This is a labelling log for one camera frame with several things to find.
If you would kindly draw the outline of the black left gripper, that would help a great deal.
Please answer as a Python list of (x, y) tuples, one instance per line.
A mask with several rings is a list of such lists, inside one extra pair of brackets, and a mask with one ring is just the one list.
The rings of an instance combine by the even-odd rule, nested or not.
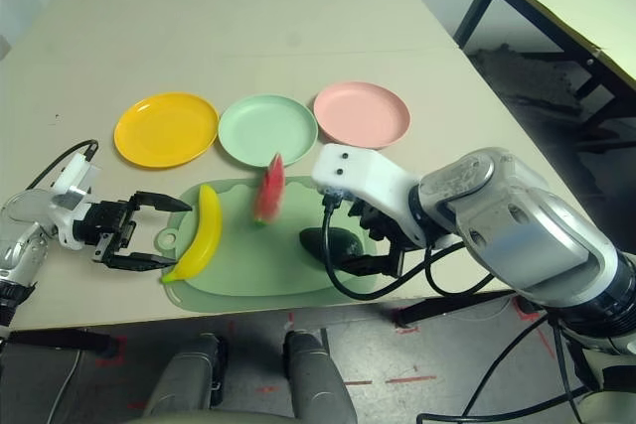
[(137, 191), (129, 202), (91, 203), (83, 219), (74, 221), (74, 239), (83, 245), (93, 246), (91, 260), (111, 269), (150, 271), (174, 266), (174, 259), (159, 255), (140, 252), (118, 254), (129, 243), (135, 228), (131, 218), (141, 206), (161, 212), (189, 212), (192, 209), (187, 203), (165, 194)]

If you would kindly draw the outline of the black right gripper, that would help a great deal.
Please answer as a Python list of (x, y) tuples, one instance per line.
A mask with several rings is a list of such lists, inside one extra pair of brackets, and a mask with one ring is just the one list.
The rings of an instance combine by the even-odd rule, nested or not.
[(399, 224), (383, 212), (361, 199), (355, 199), (348, 216), (357, 217), (359, 225), (369, 226), (369, 237), (375, 241), (389, 242), (388, 255), (361, 255), (350, 257), (341, 263), (341, 270), (355, 276), (382, 274), (400, 278), (403, 271), (404, 255), (415, 250), (413, 242), (403, 233)]

